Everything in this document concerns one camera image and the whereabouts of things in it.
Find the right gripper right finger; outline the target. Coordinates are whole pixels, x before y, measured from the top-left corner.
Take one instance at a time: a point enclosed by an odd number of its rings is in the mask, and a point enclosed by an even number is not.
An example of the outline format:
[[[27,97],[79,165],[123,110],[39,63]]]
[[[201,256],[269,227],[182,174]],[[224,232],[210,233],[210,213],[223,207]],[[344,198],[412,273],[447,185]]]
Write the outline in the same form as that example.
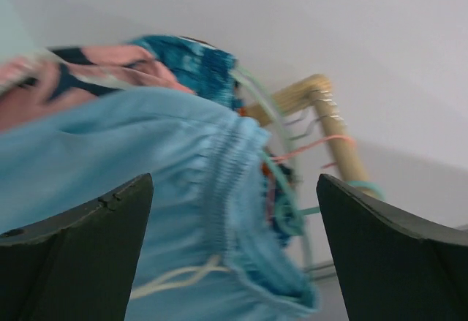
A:
[[[322,174],[317,198],[350,320],[467,319],[467,233]]]

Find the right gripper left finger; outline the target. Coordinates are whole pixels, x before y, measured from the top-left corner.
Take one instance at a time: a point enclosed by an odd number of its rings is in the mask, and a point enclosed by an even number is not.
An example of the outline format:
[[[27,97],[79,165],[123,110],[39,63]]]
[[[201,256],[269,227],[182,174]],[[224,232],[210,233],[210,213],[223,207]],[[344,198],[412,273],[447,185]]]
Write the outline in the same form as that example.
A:
[[[149,174],[1,234],[2,320],[123,320],[153,196]]]

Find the teal plastic hanger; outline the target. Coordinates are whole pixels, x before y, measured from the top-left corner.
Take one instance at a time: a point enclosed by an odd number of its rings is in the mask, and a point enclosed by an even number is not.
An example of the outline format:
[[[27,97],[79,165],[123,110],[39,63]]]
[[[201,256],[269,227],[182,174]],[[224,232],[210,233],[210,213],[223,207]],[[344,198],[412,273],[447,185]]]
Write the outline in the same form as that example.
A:
[[[292,171],[285,173],[283,164],[271,160],[272,154],[263,153],[263,162],[268,168],[268,188],[266,196],[268,215],[273,222],[273,229],[277,232],[283,245],[288,245],[292,237],[301,239],[303,262],[306,270],[312,272],[312,245],[305,218],[320,212],[319,207],[301,209],[298,207],[297,194],[293,188],[295,183]]]

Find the light blue shorts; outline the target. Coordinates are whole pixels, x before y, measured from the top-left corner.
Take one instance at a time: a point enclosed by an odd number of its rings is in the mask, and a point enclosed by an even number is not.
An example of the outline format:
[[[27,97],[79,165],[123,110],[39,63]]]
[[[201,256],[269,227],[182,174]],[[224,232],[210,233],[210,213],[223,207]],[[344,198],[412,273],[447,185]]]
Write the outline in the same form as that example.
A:
[[[268,138],[256,121],[191,94],[109,94],[1,135],[1,228],[148,173],[154,194],[128,320],[308,317],[316,290],[266,219]]]

